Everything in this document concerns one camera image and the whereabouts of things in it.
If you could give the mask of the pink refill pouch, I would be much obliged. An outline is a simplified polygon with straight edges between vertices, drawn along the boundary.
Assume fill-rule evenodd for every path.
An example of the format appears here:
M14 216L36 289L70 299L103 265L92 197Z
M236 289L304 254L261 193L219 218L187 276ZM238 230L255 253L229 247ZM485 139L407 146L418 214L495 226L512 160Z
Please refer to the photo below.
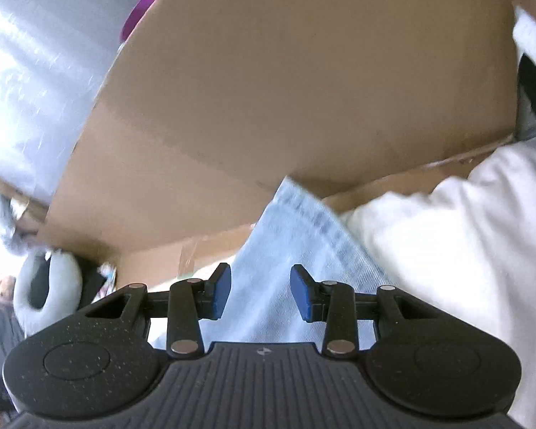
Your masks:
M155 0L139 0L134 8L130 11L128 18L125 20L120 34L120 43L124 43L138 22L142 19L148 9L155 3Z

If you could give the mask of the black garment inside neck pillow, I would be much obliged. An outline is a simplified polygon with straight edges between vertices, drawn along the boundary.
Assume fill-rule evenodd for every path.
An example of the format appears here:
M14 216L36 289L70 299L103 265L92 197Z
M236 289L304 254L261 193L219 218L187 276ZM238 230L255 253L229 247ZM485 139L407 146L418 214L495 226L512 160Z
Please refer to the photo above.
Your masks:
M99 273L95 262L86 258L77 257L77 264L82 276L82 293L78 308L81 309L94 302L95 296L105 284L105 278ZM49 268L51 265L50 258L42 257L38 261L38 270L34 279L31 280L31 289L29 301L34 308L41 308L49 293Z

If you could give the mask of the white fluffy pillow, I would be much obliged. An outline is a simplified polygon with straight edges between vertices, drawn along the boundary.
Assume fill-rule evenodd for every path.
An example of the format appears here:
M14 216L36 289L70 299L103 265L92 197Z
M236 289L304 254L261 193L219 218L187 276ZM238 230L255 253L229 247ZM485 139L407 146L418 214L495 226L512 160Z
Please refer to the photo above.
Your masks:
M16 227L10 199L0 193L0 249L14 256L24 256L30 248Z

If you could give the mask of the cream bear print bedsheet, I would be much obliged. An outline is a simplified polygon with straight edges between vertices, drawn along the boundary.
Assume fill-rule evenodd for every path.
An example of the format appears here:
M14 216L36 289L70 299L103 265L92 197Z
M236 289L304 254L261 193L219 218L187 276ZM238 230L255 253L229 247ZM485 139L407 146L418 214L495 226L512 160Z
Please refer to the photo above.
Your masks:
M536 139L498 148L428 194L388 192L337 214L391 284L519 356L510 416L536 428Z

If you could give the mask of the grey neck pillow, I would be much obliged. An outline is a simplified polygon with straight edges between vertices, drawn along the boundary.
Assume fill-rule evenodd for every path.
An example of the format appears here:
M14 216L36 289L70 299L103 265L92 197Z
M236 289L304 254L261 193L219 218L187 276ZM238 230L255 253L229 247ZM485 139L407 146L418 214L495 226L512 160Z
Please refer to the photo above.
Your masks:
M73 254L28 255L17 276L13 309L29 337L74 314L82 295L82 274Z

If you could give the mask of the grey upright mattress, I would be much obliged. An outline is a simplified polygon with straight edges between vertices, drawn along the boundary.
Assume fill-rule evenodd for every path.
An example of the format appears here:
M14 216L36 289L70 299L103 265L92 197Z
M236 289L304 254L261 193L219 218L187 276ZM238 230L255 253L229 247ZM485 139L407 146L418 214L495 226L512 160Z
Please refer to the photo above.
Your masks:
M138 0L0 0L0 176L51 202Z

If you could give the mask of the light blue denim pants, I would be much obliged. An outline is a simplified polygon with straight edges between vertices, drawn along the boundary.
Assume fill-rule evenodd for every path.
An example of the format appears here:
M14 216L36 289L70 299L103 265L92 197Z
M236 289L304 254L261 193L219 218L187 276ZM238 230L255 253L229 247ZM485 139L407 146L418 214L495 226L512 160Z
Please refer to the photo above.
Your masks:
M325 325L303 321L290 271L303 265L317 281L338 281L373 294L388 282L335 212L287 177L231 267L231 291L218 321L200 323L204 344L313 343Z

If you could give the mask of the brown cardboard barrier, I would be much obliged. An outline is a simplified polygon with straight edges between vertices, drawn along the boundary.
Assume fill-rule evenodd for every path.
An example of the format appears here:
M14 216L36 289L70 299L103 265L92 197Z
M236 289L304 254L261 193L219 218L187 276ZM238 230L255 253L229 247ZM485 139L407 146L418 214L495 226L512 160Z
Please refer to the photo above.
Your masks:
M234 254L292 177L340 211L514 137L511 0L155 0L51 203L0 178L30 246L159 284Z

